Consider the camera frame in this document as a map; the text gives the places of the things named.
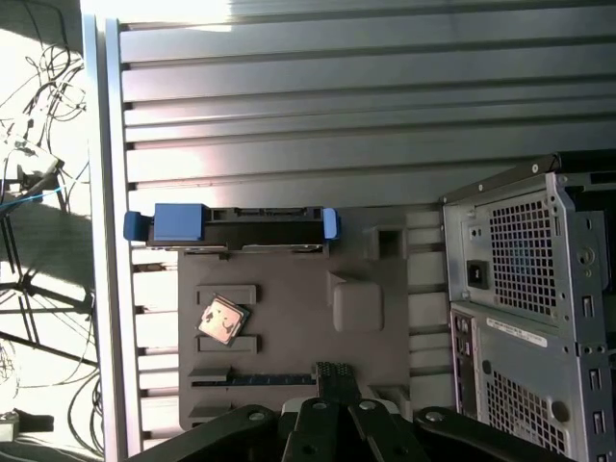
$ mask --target label sticker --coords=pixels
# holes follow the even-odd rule
[[[526,332],[519,327],[514,327],[513,325],[505,324],[504,322],[491,320],[490,318],[488,318],[487,323],[490,327],[498,329],[506,334],[513,335],[518,339],[526,340],[527,342],[531,342],[539,347],[548,347],[548,339],[531,332]]]

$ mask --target floor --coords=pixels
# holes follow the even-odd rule
[[[54,10],[42,3],[28,0],[7,0],[0,4],[0,56],[3,67],[10,70],[5,71],[0,79],[0,119],[4,119],[3,126],[0,126],[0,160],[3,161],[14,146],[14,138],[6,138],[7,130],[14,123],[12,134],[24,133],[20,130],[23,127],[20,124],[26,121],[19,118],[19,115],[37,91],[39,79],[33,78],[15,95],[12,93],[27,79],[36,76],[32,63],[39,63],[43,49],[38,34],[42,47],[63,40],[58,11],[62,12],[68,46],[73,50],[75,59],[78,59],[78,54],[81,53],[78,1],[54,0],[49,3],[58,9]],[[77,73],[71,81],[76,89],[73,94],[77,96],[80,94],[78,88],[84,78],[83,74]],[[42,106],[41,112],[33,112],[33,132],[36,132],[44,121],[44,110]],[[68,201],[69,210],[61,210],[58,196],[51,193],[41,200],[23,203],[11,214],[21,265],[24,271],[34,275],[33,284],[77,300],[85,300],[86,295],[90,295],[93,289],[88,145],[84,127],[84,115],[81,113],[70,121],[54,122],[50,130],[52,152],[64,161],[66,176],[64,183],[61,183],[60,193],[66,198],[68,191],[72,189]],[[22,151],[11,153],[7,178],[15,175],[18,167],[25,170],[30,167],[34,170],[45,170],[53,162],[53,157],[49,155],[46,147],[33,147],[33,150],[34,154],[30,152],[28,155]],[[10,200],[13,200],[13,196],[8,193],[5,202]],[[0,245],[0,251],[0,281],[16,280],[3,245]],[[85,314],[76,314],[70,312],[74,304],[40,295],[32,296],[31,299],[38,336],[42,343],[78,357],[96,360],[88,310]],[[0,295],[0,330],[26,338],[27,332],[18,311],[18,302],[19,297],[16,294]],[[0,346],[10,354],[13,363],[13,372],[7,374],[9,378],[3,381],[0,376],[0,413],[17,408],[30,414],[53,416],[53,432],[27,436],[34,436],[57,448],[69,450],[72,454],[78,454],[80,459],[91,460],[91,454],[75,448],[79,447],[79,444],[69,430],[67,411],[71,399],[86,383],[86,380],[75,379],[91,374],[93,367],[27,346],[11,345],[7,342],[2,342]],[[68,383],[56,385],[65,382],[68,377],[71,377]],[[94,378],[86,384],[76,398],[72,412],[77,433],[90,445],[91,397],[95,381]],[[95,416],[93,427],[101,439],[101,420],[98,416]],[[0,443],[0,452],[4,453],[0,454],[0,460],[13,460],[10,455],[36,461],[72,460],[57,450],[42,449],[38,444],[39,442],[33,439],[24,439],[20,444]]]

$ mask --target black tripod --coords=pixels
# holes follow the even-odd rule
[[[56,190],[58,188],[58,174],[60,172],[60,167],[61,164],[57,163],[55,168],[53,168],[50,172],[45,173],[25,194],[19,198],[19,200],[16,200],[9,205],[5,204],[6,206],[0,209],[0,232],[2,232],[4,247],[7,250],[11,273],[17,273],[18,276],[16,282],[0,283],[0,292],[14,291],[17,293],[19,299],[19,311],[21,312],[26,329],[26,335],[28,337],[27,339],[23,339],[13,334],[0,331],[0,339],[15,342],[16,344],[32,347],[66,359],[71,359],[89,366],[97,367],[97,363],[95,361],[76,356],[51,346],[46,346],[40,342],[34,312],[30,303],[30,297],[34,295],[42,295],[46,298],[69,304],[73,307],[69,311],[91,316],[93,315],[93,299],[92,295],[88,292],[86,292],[86,298],[84,300],[78,300],[34,285],[32,282],[34,276],[31,273],[24,273],[21,267],[21,261],[19,259],[19,253],[17,251],[17,245],[14,238],[13,226],[11,224],[10,213],[23,204],[25,202],[24,199],[35,196],[45,189],[53,188]],[[58,198],[61,202],[63,211],[65,211],[66,204],[64,203],[64,198],[60,192],[58,192]]]

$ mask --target computer case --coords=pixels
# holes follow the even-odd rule
[[[576,460],[616,458],[616,151],[524,162],[442,203],[458,411]]]

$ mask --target ventilation grille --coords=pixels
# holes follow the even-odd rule
[[[498,430],[565,454],[565,434],[548,420],[548,403],[494,371],[488,382],[488,418]]]
[[[556,290],[548,209],[541,201],[495,209],[490,234],[499,303],[550,316]]]

